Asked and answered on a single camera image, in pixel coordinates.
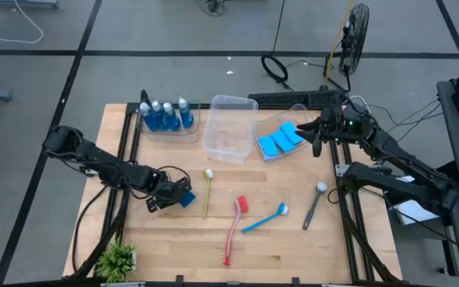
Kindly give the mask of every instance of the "potted plant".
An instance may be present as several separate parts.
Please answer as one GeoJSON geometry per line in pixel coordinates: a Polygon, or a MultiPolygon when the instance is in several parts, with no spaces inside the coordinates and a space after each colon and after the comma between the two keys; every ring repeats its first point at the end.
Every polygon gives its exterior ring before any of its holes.
{"type": "Polygon", "coordinates": [[[106,277],[108,283],[126,281],[127,274],[135,272],[135,264],[135,246],[123,246],[117,239],[100,257],[96,274],[106,277]]]}

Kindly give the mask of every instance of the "red brush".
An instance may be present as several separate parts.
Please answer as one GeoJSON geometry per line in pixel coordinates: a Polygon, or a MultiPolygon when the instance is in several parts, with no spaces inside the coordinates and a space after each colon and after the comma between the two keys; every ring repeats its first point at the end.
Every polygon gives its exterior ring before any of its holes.
{"type": "Polygon", "coordinates": [[[235,200],[235,220],[233,220],[233,225],[231,226],[231,229],[229,230],[228,233],[228,238],[226,239],[226,259],[224,260],[224,265],[230,266],[230,255],[231,255],[231,242],[233,241],[233,232],[235,230],[235,226],[238,223],[238,220],[240,220],[240,216],[242,212],[247,212],[249,208],[247,207],[247,199],[245,199],[244,195],[241,195],[238,197],[238,199],[235,200]]]}

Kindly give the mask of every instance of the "clear plastic tray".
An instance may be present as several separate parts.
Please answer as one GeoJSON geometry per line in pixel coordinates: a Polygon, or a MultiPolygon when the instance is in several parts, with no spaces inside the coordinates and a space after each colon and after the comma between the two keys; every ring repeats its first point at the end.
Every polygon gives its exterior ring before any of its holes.
{"type": "Polygon", "coordinates": [[[280,152],[279,155],[267,155],[265,151],[261,148],[259,138],[262,136],[270,136],[274,132],[281,129],[281,125],[286,122],[292,122],[294,125],[305,124],[311,122],[312,118],[309,115],[309,111],[302,104],[293,105],[288,111],[282,112],[275,116],[271,116],[268,119],[261,120],[256,122],[256,127],[254,129],[254,143],[258,151],[260,152],[261,158],[265,162],[272,162],[278,159],[282,159],[287,155],[292,154],[293,152],[299,151],[300,149],[306,147],[306,141],[303,140],[296,145],[296,148],[289,152],[282,152],[280,148],[277,150],[280,152]]]}
{"type": "MultiPolygon", "coordinates": [[[[163,142],[180,142],[180,143],[195,143],[198,141],[199,136],[199,121],[201,118],[201,103],[199,100],[193,100],[184,97],[189,103],[190,112],[192,112],[192,116],[194,117],[194,124],[190,128],[184,128],[181,125],[180,130],[177,132],[172,131],[157,131],[152,132],[148,128],[148,126],[144,123],[143,115],[141,110],[137,113],[138,120],[136,121],[136,128],[138,131],[146,135],[150,140],[154,141],[163,141],[163,142]]],[[[176,116],[180,119],[180,112],[178,100],[158,100],[160,104],[164,104],[166,102],[171,103],[175,108],[176,116]]]]}
{"type": "Polygon", "coordinates": [[[209,159],[244,163],[253,148],[258,103],[243,97],[217,95],[210,104],[202,146],[209,159]]]}

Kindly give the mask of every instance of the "wooden tabletop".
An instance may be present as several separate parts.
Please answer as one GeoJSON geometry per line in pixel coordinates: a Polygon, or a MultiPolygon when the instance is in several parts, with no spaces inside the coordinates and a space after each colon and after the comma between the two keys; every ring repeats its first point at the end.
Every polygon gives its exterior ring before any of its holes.
{"type": "MultiPolygon", "coordinates": [[[[113,155],[118,150],[125,108],[126,104],[106,105],[96,140],[98,147],[113,155]]],[[[258,119],[279,112],[260,110],[258,119]]],[[[317,116],[315,111],[310,113],[313,118],[317,116]]],[[[124,242],[136,246],[138,259],[137,270],[128,280],[174,281],[176,275],[183,275],[185,281],[198,282],[287,283],[292,277],[299,277],[302,283],[350,283],[339,206],[330,204],[323,196],[309,229],[301,228],[315,197],[316,184],[323,181],[328,190],[335,187],[329,146],[324,145],[319,158],[313,158],[311,148],[307,147],[274,163],[265,163],[253,147],[242,165],[211,161],[201,144],[207,115],[208,110],[203,110],[197,143],[154,142],[145,135],[139,139],[138,163],[184,169],[192,178],[197,198],[185,209],[175,205],[153,214],[147,211],[144,201],[131,198],[124,242]],[[203,219],[206,179],[202,171],[207,168],[214,172],[214,179],[208,218],[203,219]],[[231,266],[227,267],[222,264],[226,236],[235,213],[233,201],[239,195],[247,198],[249,212],[242,215],[237,225],[231,266]],[[289,206],[287,215],[247,234],[241,233],[241,229],[275,213],[281,202],[289,206]]],[[[131,128],[126,156],[133,132],[131,128]]],[[[355,161],[370,162],[356,145],[351,145],[351,155],[355,161]]],[[[176,171],[170,173],[173,179],[181,176],[176,171]]],[[[97,177],[87,179],[80,211],[101,187],[97,177]]],[[[108,191],[89,208],[80,224],[78,265],[99,240],[107,197],[108,191]]],[[[389,270],[402,277],[383,199],[365,191],[360,192],[360,198],[370,245],[389,270]]],[[[355,241],[354,245],[360,277],[365,278],[361,251],[355,241]]],[[[64,274],[72,272],[70,251],[64,274]]]]}

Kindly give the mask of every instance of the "black fan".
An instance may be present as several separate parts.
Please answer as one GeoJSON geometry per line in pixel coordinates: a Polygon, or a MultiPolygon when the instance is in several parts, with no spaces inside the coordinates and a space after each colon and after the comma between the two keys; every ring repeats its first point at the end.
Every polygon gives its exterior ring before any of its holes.
{"type": "MultiPolygon", "coordinates": [[[[357,65],[359,64],[360,56],[363,52],[369,18],[370,10],[368,6],[364,4],[354,6],[351,9],[350,16],[343,27],[343,39],[340,42],[342,51],[334,53],[334,57],[341,57],[339,61],[339,72],[347,78],[347,92],[351,89],[349,76],[355,73],[357,65]]],[[[327,55],[325,57],[324,76],[327,71],[329,56],[330,55],[327,55]]],[[[344,90],[343,87],[333,81],[330,77],[328,80],[337,88],[344,90]]]]}

